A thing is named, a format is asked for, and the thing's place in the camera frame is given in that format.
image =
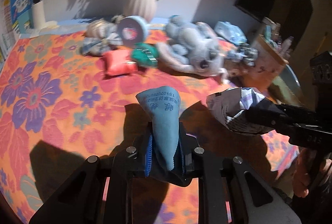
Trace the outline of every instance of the gray plush toy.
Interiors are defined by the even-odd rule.
[[[209,27],[185,22],[180,16],[170,17],[165,31],[170,41],[157,43],[159,58],[174,70],[209,77],[226,75],[223,56]]]

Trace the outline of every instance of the silver bolt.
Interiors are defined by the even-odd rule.
[[[243,159],[242,159],[242,157],[234,157],[233,161],[237,164],[241,164],[243,162]]]
[[[126,151],[127,151],[127,153],[130,153],[130,154],[135,153],[136,152],[136,147],[135,146],[129,146],[129,147],[127,147]]]
[[[98,160],[98,157],[97,156],[89,156],[88,157],[88,162],[89,163],[94,163]]]
[[[204,153],[204,148],[202,148],[202,147],[196,147],[196,148],[194,149],[194,151],[195,151],[195,153],[197,153],[197,154],[203,154],[203,153]]]

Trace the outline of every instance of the orange tablecloth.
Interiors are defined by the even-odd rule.
[[[242,156],[269,182],[296,156],[287,137],[235,135],[209,114],[206,96],[230,85],[165,67],[106,80],[101,59],[79,55],[83,38],[78,32],[19,40],[0,76],[0,191],[24,223],[84,159],[115,154],[145,130],[149,118],[135,95],[149,88],[174,87],[187,133],[218,155]],[[155,30],[146,42],[163,40]],[[197,216],[197,180],[187,188],[135,180],[135,223],[191,224]]]

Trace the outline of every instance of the blue cloth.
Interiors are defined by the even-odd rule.
[[[172,87],[162,86],[136,95],[144,111],[152,119],[154,150],[164,158],[167,170],[174,169],[174,155],[179,142],[179,93]]]
[[[218,22],[215,25],[215,32],[223,39],[238,46],[247,42],[247,38],[242,30],[230,22]]]

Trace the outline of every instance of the light blue tape roll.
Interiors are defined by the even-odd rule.
[[[117,33],[122,38],[124,46],[134,48],[139,42],[144,42],[148,36],[148,24],[140,16],[123,18],[117,26]]]

